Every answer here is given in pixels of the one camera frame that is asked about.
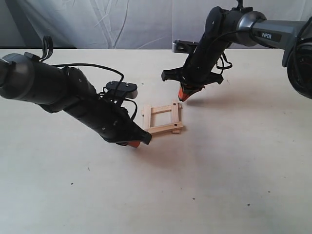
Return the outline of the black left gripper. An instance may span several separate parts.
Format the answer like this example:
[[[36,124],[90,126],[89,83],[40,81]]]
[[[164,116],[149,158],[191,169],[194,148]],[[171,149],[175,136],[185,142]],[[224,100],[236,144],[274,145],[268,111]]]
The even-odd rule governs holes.
[[[126,108],[113,102],[98,102],[97,113],[100,120],[97,133],[105,141],[134,148],[141,142],[146,145],[151,142],[152,135],[131,119]]]

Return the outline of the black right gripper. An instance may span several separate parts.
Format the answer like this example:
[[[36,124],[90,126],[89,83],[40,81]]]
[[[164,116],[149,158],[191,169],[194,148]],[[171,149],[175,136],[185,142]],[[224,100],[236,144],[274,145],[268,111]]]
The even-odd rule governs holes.
[[[212,83],[221,84],[223,76],[212,72],[211,67],[186,68],[179,67],[170,70],[164,70],[161,74],[163,81],[175,80],[180,82],[178,98],[180,101],[186,101],[190,96],[203,89],[203,86]]]

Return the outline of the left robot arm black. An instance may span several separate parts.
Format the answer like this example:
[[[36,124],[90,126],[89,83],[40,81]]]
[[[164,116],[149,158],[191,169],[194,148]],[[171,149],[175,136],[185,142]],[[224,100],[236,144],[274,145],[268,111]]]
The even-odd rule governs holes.
[[[80,66],[49,65],[28,52],[8,54],[0,59],[0,95],[36,104],[51,114],[64,111],[106,142],[132,147],[148,145],[152,135],[134,122],[137,112],[129,115],[122,106],[137,97],[137,85],[112,80],[97,92]]]

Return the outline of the right robot arm Piper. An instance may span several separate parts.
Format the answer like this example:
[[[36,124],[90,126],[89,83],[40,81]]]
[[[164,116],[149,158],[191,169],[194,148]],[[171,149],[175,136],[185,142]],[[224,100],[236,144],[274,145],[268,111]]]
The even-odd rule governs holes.
[[[243,7],[242,1],[231,10],[214,7],[199,42],[175,40],[172,51],[188,54],[187,59],[180,68],[164,70],[161,78],[178,81],[178,98],[186,101],[206,85],[223,82],[222,72],[233,66],[225,50],[234,43],[283,50],[282,66],[291,86],[304,97],[312,97],[312,20],[268,20],[252,7]],[[214,73],[214,67],[221,73]]]

